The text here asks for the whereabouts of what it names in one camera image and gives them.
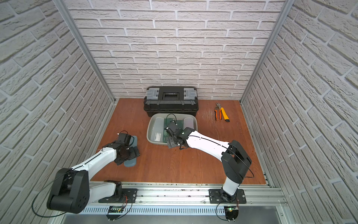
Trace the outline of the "grey-blue pencil case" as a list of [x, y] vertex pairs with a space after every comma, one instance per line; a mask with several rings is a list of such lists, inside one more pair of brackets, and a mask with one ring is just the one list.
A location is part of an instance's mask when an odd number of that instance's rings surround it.
[[[134, 136], [134, 143], [132, 145], [132, 147], [136, 147], [138, 145], [138, 138], [137, 136]], [[127, 160], [123, 163], [123, 165], [127, 168], [130, 168], [130, 167], [134, 167], [137, 163], [137, 159], [134, 158], [134, 159], [131, 159], [131, 160]]]

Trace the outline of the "clear pencil case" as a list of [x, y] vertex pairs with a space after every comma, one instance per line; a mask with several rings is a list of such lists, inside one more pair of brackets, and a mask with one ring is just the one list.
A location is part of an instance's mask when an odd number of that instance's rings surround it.
[[183, 128], [191, 128], [194, 129], [194, 119], [191, 117], [186, 117], [183, 119]]
[[151, 141], [154, 143], [163, 142], [164, 118], [157, 117], [154, 119]]

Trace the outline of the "dark green translucent pencil case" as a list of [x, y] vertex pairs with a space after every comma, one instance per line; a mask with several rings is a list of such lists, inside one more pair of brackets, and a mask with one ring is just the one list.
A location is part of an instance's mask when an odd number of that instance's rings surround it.
[[170, 124], [170, 122], [175, 121], [175, 118], [166, 118], [164, 121], [164, 130], [163, 130], [163, 142], [166, 143], [167, 142], [167, 138], [169, 136], [169, 134], [166, 131], [167, 125]]

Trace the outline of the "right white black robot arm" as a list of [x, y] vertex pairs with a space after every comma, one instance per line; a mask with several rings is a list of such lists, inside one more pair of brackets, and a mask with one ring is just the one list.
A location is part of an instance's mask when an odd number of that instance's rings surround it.
[[234, 203], [237, 201], [239, 186], [247, 178], [251, 158], [238, 141], [219, 141], [207, 137], [193, 128], [181, 129], [172, 120], [164, 130], [167, 132], [167, 145], [169, 148], [179, 147], [180, 150], [194, 148], [203, 151], [218, 159], [223, 166], [226, 180], [220, 189], [219, 202]]

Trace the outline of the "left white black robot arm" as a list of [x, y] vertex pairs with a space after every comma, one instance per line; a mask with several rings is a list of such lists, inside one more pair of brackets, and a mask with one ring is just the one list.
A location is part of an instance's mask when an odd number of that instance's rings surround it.
[[91, 183], [91, 179], [109, 163], [118, 166], [139, 157], [138, 138], [120, 132], [115, 141], [105, 145], [99, 152], [73, 166], [63, 168], [56, 174], [47, 200], [47, 208], [54, 211], [79, 214], [92, 202], [134, 203], [137, 189], [123, 189], [121, 182], [104, 181]]

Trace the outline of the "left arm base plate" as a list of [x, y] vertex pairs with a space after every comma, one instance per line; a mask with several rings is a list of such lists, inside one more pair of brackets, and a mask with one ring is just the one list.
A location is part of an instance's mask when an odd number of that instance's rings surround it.
[[115, 189], [114, 195], [100, 199], [99, 203], [135, 203], [138, 189]]

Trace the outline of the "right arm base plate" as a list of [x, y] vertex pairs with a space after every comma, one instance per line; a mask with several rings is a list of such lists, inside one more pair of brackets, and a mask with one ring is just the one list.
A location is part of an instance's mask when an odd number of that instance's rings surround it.
[[243, 189], [237, 189], [234, 195], [229, 195], [223, 189], [209, 189], [209, 200], [211, 204], [239, 203], [246, 204], [246, 196]]

